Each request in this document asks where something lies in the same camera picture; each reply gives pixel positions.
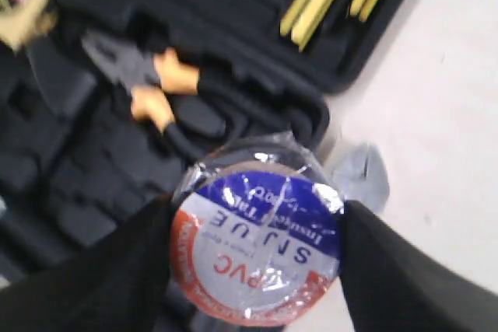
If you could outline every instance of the white table surface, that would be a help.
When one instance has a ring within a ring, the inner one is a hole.
[[[329,103],[347,143],[384,157],[383,219],[498,293],[498,0],[405,0],[358,81]],[[340,284],[288,330],[353,331]]]

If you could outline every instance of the tool case compartment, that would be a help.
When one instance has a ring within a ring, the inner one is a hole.
[[[47,38],[95,84],[64,82],[65,94],[78,93],[78,106],[62,105],[68,110],[56,114],[37,87],[27,53],[0,44],[0,195],[9,211],[0,215],[0,276],[16,281],[75,256],[174,190],[190,164],[151,124],[133,121],[128,94],[82,49],[88,28],[144,51],[173,46],[183,62],[219,69],[245,96],[280,112],[297,141],[315,149],[329,123],[323,94],[349,87],[401,1],[380,0],[360,24],[347,16],[351,0],[334,0],[300,53],[279,35],[292,0],[54,0],[60,22]],[[216,95],[168,100],[186,137],[206,153],[272,133],[237,102]],[[25,215],[16,212],[24,208]],[[164,303],[184,323],[202,320],[174,289]]]

